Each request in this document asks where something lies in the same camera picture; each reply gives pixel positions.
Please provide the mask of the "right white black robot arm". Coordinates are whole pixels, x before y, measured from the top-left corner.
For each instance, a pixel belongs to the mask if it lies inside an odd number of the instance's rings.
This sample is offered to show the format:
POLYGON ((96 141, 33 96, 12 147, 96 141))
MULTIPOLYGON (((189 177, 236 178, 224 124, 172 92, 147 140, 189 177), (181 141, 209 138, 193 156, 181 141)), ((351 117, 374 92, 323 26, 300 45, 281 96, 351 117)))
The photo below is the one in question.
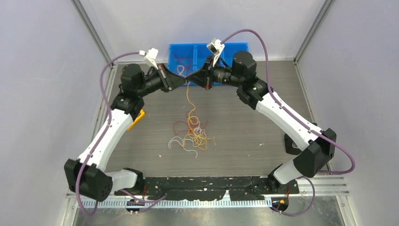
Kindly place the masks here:
POLYGON ((299 149, 294 159, 268 175, 271 191, 281 193, 288 182, 302 176, 313 177, 333 158, 335 149, 331 142, 336 140, 336 133, 321 129, 289 107, 257 77, 257 63, 249 52, 236 52, 231 67, 213 64, 212 59, 209 56, 203 67, 188 75, 187 80, 205 89, 212 88, 214 82, 237 87, 239 99, 272 120, 299 149))

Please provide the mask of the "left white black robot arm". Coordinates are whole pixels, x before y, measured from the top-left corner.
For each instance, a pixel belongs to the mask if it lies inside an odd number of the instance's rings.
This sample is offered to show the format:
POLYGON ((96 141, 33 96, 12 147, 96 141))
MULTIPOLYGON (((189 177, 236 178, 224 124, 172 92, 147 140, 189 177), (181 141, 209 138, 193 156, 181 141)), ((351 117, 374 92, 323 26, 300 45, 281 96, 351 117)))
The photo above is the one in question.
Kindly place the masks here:
POLYGON ((122 189, 133 195, 144 190, 142 172, 124 168, 107 173, 108 160, 123 134, 141 115, 143 97, 157 90, 170 92, 186 82, 164 64, 150 67, 147 73, 138 64, 128 64, 123 67, 120 79, 120 91, 107 108, 108 118, 98 134, 76 160, 68 159, 64 165, 70 191, 98 202, 122 189))

